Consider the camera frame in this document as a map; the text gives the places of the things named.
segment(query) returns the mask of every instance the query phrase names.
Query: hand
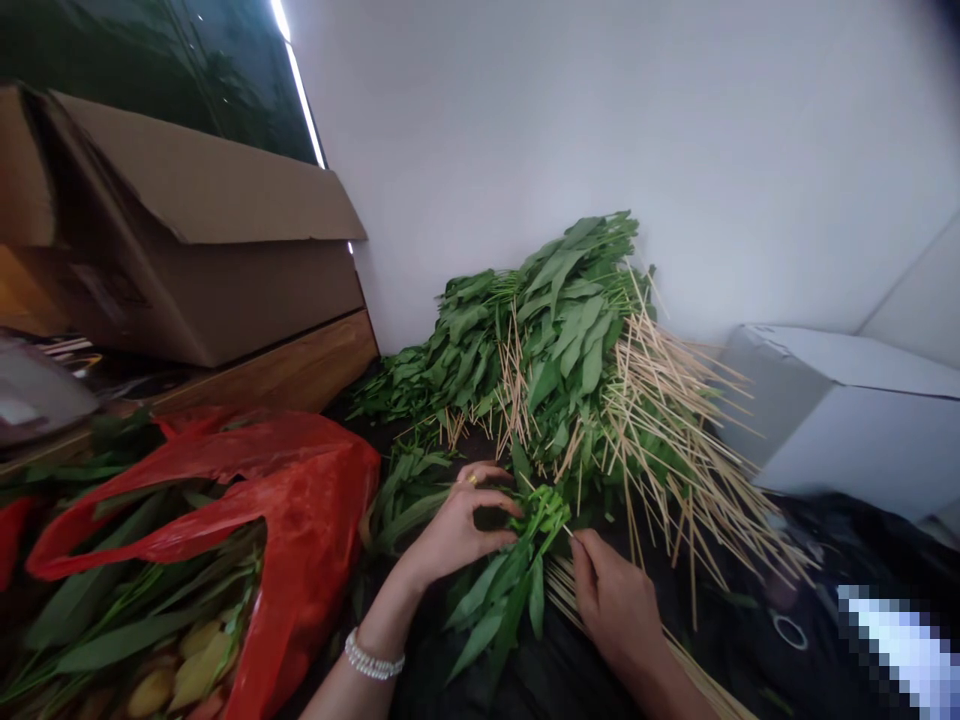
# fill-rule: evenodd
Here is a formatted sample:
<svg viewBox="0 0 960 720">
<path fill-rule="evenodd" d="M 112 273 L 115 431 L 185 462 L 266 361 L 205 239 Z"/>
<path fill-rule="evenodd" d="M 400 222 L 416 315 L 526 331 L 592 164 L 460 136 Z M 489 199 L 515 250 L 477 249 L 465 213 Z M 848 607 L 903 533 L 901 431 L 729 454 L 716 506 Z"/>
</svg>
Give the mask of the hand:
<svg viewBox="0 0 960 720">
<path fill-rule="evenodd" d="M 630 685 L 672 665 L 650 578 L 595 530 L 576 532 L 570 546 L 580 617 L 621 682 Z"/>
<path fill-rule="evenodd" d="M 490 478 L 513 479 L 492 460 L 466 465 L 457 475 L 436 517 L 397 563 L 415 587 L 425 590 L 434 580 L 517 541 L 512 530 L 480 532 L 473 523 L 473 512 L 479 507 L 500 507 L 514 517 L 523 516 L 517 504 L 502 492 L 476 487 Z"/>
</svg>

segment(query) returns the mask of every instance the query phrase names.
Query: cardboard box flap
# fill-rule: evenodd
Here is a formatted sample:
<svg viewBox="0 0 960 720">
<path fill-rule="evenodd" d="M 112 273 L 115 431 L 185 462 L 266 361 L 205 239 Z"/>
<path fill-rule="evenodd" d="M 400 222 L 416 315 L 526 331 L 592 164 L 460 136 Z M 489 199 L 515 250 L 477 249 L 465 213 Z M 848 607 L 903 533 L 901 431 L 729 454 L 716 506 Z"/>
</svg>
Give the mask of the cardboard box flap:
<svg viewBox="0 0 960 720">
<path fill-rule="evenodd" d="M 329 170 L 52 95 L 143 206 L 184 244 L 367 239 Z"/>
<path fill-rule="evenodd" d="M 960 372 L 871 338 L 769 325 L 749 327 L 767 346 L 841 385 L 960 399 Z"/>
<path fill-rule="evenodd" d="M 0 85 L 0 243 L 47 247 L 56 229 L 53 194 L 34 138 L 26 97 Z"/>
</svg>

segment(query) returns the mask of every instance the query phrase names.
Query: cardboard box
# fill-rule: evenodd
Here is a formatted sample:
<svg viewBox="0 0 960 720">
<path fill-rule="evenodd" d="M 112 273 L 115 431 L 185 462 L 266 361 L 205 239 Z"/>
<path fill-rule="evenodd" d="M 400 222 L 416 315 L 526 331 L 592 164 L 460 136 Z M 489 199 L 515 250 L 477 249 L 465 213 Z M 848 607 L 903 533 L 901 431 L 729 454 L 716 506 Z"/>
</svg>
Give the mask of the cardboard box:
<svg viewBox="0 0 960 720">
<path fill-rule="evenodd" d="M 363 306 L 337 176 L 0 87 L 0 242 L 94 343 L 213 367 Z"/>
<path fill-rule="evenodd" d="M 876 340 L 798 328 L 739 328 L 720 362 L 753 395 L 718 400 L 719 428 L 761 470 L 761 487 L 829 490 L 909 520 L 960 494 L 960 372 Z"/>
</svg>

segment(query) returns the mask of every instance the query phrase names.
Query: white wall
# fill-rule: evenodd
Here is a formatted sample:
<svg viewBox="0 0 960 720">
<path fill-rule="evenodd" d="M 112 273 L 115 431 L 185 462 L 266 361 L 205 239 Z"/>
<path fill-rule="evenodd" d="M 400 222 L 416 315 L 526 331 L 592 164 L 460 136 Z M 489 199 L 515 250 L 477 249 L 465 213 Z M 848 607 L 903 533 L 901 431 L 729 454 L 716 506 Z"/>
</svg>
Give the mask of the white wall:
<svg viewBox="0 0 960 720">
<path fill-rule="evenodd" d="M 916 0 L 284 0 L 385 352 L 457 274 L 632 208 L 667 321 L 855 332 L 960 202 Z"/>
<path fill-rule="evenodd" d="M 860 334 L 960 368 L 960 212 Z"/>
</svg>

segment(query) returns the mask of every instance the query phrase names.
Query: pixelated area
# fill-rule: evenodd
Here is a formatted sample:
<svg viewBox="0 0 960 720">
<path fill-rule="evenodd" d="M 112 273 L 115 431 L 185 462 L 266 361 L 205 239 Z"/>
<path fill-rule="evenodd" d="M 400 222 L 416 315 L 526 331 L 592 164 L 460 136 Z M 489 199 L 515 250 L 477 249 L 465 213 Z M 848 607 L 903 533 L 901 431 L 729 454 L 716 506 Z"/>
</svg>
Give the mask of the pixelated area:
<svg viewBox="0 0 960 720">
<path fill-rule="evenodd" d="M 884 598 L 871 585 L 841 585 L 837 595 L 841 639 L 892 716 L 960 720 L 960 655 L 939 615 L 922 601 Z"/>
</svg>

